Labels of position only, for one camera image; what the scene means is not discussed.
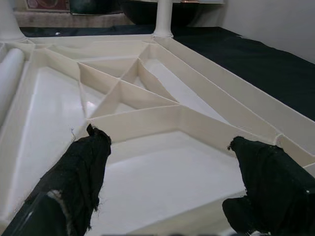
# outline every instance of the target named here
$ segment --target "black bowl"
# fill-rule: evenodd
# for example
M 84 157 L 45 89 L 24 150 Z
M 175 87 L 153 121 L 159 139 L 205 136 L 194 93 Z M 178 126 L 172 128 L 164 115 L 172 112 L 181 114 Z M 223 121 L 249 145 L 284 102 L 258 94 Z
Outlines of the black bowl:
M 119 0 L 124 14 L 136 25 L 152 25 L 157 20 L 157 2 Z M 186 26 L 196 16 L 197 3 L 174 3 L 172 26 Z

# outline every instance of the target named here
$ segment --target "white plastic rod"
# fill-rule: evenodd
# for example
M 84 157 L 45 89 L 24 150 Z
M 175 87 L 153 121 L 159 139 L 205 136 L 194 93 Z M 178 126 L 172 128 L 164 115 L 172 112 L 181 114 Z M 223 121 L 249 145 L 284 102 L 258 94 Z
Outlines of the white plastic rod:
M 22 41 L 24 34 L 20 31 L 8 0 L 0 0 L 0 42 Z
M 14 98 L 23 67 L 24 53 L 17 48 L 11 49 L 0 63 L 0 127 Z
M 153 37 L 173 37 L 171 32 L 173 0 L 158 0 L 157 25 Z

